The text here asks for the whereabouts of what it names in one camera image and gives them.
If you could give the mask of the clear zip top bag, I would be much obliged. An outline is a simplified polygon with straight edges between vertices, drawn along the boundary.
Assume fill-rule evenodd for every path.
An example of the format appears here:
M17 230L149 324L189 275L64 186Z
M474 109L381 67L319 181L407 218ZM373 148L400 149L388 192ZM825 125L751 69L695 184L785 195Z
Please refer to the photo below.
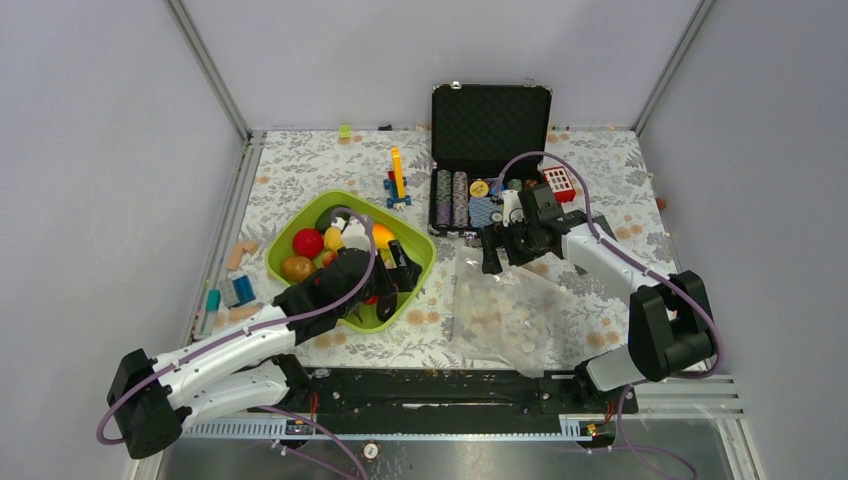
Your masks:
M481 271L483 253L462 247L456 259L451 349L469 360L503 364L529 378L546 368L549 327L562 317L560 287L520 267Z

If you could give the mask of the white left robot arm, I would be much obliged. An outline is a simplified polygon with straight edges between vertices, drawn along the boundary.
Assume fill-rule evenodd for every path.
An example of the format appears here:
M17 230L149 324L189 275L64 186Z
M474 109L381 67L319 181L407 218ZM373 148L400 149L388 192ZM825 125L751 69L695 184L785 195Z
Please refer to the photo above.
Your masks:
M293 349L337 326L369 300L379 321L397 310L400 294L418 287L423 268L401 243L379 253L344 248L325 268L286 288L238 324L187 347L148 356L126 354L107 393L130 458L144 459L197 424L227 414L280 404L296 411L309 401L309 379Z

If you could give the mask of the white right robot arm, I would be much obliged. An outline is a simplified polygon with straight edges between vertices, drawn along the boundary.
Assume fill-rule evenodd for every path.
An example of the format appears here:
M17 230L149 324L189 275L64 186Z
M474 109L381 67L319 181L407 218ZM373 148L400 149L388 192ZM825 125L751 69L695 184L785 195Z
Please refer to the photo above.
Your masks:
M552 254L604 283L628 307L626 343L576 369L573 396L583 410L601 410L614 389L659 382L718 355L698 275L652 270L602 231L589 211L564 211L547 186L505 190L502 198L501 215L478 233L484 273L501 273L502 257L521 266Z

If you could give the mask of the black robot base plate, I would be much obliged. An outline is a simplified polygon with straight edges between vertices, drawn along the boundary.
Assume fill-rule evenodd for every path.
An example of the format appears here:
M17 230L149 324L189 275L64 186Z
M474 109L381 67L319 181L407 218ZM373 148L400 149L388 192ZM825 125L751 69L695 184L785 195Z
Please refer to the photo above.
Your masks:
M338 435L561 434L568 419L639 411L634 393L577 392L569 370L529 378L513 370L301 367L292 356L273 363L295 376L274 407Z

